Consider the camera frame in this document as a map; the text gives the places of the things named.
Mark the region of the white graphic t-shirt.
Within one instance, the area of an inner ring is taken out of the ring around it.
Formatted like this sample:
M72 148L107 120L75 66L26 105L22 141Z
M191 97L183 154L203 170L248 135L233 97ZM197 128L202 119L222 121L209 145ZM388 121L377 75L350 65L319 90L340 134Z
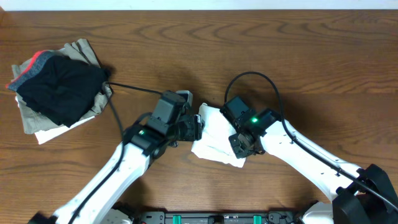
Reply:
M205 127L202 138L193 143L191 152L200 159L243 168L246 160L236 157L228 139L236 131L220 113L220 109L202 103L199 107L199 115L204 120Z

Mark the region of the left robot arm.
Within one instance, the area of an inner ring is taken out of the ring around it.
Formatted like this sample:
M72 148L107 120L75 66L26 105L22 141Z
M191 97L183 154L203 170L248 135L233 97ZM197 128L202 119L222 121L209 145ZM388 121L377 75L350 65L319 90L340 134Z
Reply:
M188 112L192 101L188 90L161 93L155 110L142 114L122 132L109 161L72 200L50 217L36 213L28 223L101 223L125 190L168 147L201 139L205 122L199 114Z

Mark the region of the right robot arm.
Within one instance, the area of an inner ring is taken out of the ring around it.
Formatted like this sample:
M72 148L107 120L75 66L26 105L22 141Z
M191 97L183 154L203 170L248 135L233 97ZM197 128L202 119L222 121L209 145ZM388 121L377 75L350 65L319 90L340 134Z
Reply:
M237 158L265 152L276 156L329 199L297 215L295 223L397 223L397 194L379 166L363 169L344 161L282 121L278 112L256 112L238 96L220 112L236 131L229 141Z

